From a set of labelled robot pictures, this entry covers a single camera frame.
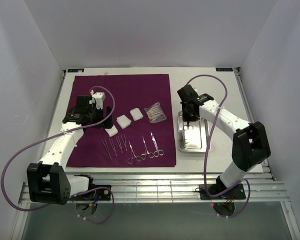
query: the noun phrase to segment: black label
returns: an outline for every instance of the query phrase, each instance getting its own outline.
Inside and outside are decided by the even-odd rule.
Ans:
[[[233,72],[232,67],[216,67],[215,70],[217,72]]]
[[[72,68],[68,69],[68,73],[83,73],[85,71],[84,68]]]

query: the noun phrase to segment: silver tray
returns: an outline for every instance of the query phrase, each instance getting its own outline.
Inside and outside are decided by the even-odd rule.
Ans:
[[[182,120],[182,111],[178,113],[178,146],[182,152],[205,153],[208,136],[206,119],[190,122],[187,126]]]

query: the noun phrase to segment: gray wall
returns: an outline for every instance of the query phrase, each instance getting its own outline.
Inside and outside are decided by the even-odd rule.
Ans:
[[[19,149],[42,139],[50,123],[62,71],[23,0],[0,0],[0,176]],[[29,162],[28,150],[8,169],[6,188],[17,203]],[[10,238],[16,211],[0,189],[0,240]]]
[[[276,0],[25,0],[62,67],[241,66]]]
[[[255,120],[266,126],[273,175],[300,227],[300,0],[278,1],[242,65]]]

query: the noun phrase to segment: gray floor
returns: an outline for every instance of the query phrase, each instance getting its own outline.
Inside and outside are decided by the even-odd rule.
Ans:
[[[110,207],[99,204],[92,217],[101,220]],[[214,213],[209,203],[117,204],[110,220],[96,225],[77,218],[75,204],[51,205],[29,214],[23,239],[291,239],[279,202],[249,203],[241,215],[231,219],[191,210]]]

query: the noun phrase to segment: robotic arm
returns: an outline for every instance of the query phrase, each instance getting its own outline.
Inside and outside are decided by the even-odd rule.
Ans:
[[[66,113],[60,132],[103,120],[105,97],[104,92],[92,93],[92,96],[77,96],[76,106]],[[107,106],[107,115],[110,112],[111,107]],[[112,126],[110,116],[95,127],[111,129]],[[30,163],[26,173],[32,202],[64,205],[70,196],[92,188],[92,179],[89,176],[66,176],[64,171],[73,149],[83,135],[84,130],[79,129],[59,136],[38,163]]]
[[[218,103],[208,94],[198,95],[191,85],[177,91],[182,104],[184,122],[199,118],[213,123]],[[252,168],[271,155],[265,127],[260,122],[250,123],[221,109],[216,127],[232,140],[232,160],[227,169],[209,187],[211,194],[218,194],[241,180]]]

